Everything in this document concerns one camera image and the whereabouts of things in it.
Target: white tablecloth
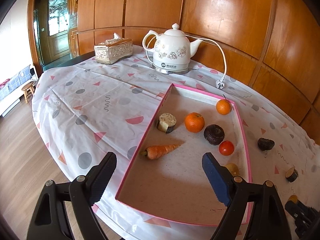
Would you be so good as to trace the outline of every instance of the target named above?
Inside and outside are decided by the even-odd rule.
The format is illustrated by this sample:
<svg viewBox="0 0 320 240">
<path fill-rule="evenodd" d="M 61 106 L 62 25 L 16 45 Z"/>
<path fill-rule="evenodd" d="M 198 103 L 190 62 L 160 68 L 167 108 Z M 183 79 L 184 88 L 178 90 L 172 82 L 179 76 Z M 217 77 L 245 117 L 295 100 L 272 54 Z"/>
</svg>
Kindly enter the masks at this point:
<svg viewBox="0 0 320 240">
<path fill-rule="evenodd" d="M 253 182 L 271 180 L 283 204 L 296 194 L 305 205 L 319 210 L 319 146 L 282 110 L 228 76 L 225 89 L 216 89 L 215 82 L 222 73 L 195 61 L 190 62 L 186 75 L 164 75 L 150 66 L 144 49 L 134 46 L 132 57 L 111 66 L 99 64 L 93 57 L 77 65 L 52 68 L 42 74 L 32 99 L 39 133 L 69 180 L 86 174 L 106 152 L 116 153 L 115 173 L 102 199 L 93 206 L 110 228 L 126 240 L 202 240 L 210 239 L 215 230 L 153 218 L 114 198 L 129 160 L 171 83 L 233 100 L 246 134 Z M 260 137 L 274 140 L 275 147 L 262 153 L 257 147 Z M 285 172 L 292 166 L 299 177 L 289 183 Z M 287 218 L 293 239 L 298 239 L 293 218 L 288 214 Z M 243 238 L 245 230 L 246 225 L 242 225 L 237 239 Z"/>
</svg>

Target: screw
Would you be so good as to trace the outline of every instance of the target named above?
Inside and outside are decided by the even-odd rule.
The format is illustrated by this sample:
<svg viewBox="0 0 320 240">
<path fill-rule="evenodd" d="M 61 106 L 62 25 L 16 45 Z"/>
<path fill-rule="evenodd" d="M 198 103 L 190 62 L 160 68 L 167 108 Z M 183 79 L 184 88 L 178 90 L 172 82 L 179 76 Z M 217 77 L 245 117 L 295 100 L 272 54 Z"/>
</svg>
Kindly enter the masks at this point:
<svg viewBox="0 0 320 240">
<path fill-rule="evenodd" d="M 233 180 L 234 180 L 235 182 L 238 182 L 238 183 L 242 182 L 242 178 L 239 177 L 239 176 L 235 176 L 235 177 L 233 178 Z"/>
<path fill-rule="evenodd" d="M 45 185 L 46 185 L 47 187 L 51 186 L 52 184 L 53 184 L 53 180 L 52 180 L 52 179 L 48 180 L 48 181 L 45 183 Z"/>
<path fill-rule="evenodd" d="M 77 181 L 78 182 L 82 182 L 84 180 L 85 180 L 85 176 L 83 176 L 83 175 L 80 175 L 80 176 L 77 177 Z"/>
<path fill-rule="evenodd" d="M 267 185 L 268 187 L 272 187 L 272 186 L 273 186 L 273 183 L 272 183 L 270 180 L 267 180 L 267 181 L 266 181 L 266 185 Z"/>
</svg>

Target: cardboard tray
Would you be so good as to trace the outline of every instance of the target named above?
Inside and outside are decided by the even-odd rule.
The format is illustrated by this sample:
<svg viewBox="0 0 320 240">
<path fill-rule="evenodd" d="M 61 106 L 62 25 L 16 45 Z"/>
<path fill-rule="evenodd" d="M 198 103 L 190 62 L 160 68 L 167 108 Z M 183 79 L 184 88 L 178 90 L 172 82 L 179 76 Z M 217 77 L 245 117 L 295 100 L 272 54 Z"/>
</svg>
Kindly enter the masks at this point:
<svg viewBox="0 0 320 240">
<path fill-rule="evenodd" d="M 250 160 L 241 119 L 233 101 L 232 110 L 221 115 L 216 103 L 224 99 L 204 91 L 172 84 L 163 97 L 144 136 L 142 137 L 120 187 L 116 199 L 138 211 L 161 219 L 201 226 L 217 226 L 226 206 L 217 197 L 202 169 L 204 153 L 211 152 L 220 165 L 235 163 L 240 176 L 252 182 Z M 204 139 L 204 129 L 188 132 L 184 118 L 191 112 L 200 113 L 205 127 L 217 124 L 225 132 L 235 151 L 230 156 L 219 153 L 218 147 Z M 173 132 L 165 134 L 156 128 L 159 115 L 171 113 L 177 119 Z M 153 145 L 181 144 L 173 152 L 156 160 L 140 155 Z M 247 206 L 243 223 L 248 223 L 250 206 Z"/>
</svg>

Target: white ceramic kettle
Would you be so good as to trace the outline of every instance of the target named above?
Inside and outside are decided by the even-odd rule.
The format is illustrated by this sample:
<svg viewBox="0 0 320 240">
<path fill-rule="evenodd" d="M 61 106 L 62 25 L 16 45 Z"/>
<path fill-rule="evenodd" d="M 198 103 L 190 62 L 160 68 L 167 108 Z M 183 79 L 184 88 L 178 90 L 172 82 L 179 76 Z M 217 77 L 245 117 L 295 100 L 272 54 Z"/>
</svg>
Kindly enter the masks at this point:
<svg viewBox="0 0 320 240">
<path fill-rule="evenodd" d="M 150 49 L 146 46 L 146 40 L 150 35 L 156 36 L 155 46 Z M 153 52 L 153 68 L 165 74 L 185 74 L 188 72 L 190 58 L 196 53 L 202 40 L 190 43 L 179 25 L 175 23 L 172 29 L 158 34 L 149 31 L 142 40 L 142 46 L 146 51 Z"/>
</svg>

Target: carrot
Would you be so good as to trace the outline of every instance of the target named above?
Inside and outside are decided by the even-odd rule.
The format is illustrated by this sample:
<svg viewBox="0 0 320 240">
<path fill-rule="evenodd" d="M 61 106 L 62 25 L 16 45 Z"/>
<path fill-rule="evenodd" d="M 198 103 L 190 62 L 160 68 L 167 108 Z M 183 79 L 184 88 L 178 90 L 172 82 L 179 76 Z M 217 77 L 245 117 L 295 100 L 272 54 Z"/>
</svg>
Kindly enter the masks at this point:
<svg viewBox="0 0 320 240">
<path fill-rule="evenodd" d="M 149 146 L 141 154 L 147 156 L 148 159 L 154 160 L 160 158 L 163 155 L 166 155 L 169 152 L 172 152 L 174 149 L 178 148 L 180 144 L 170 144 L 170 145 L 161 145 L 161 146 Z"/>
</svg>

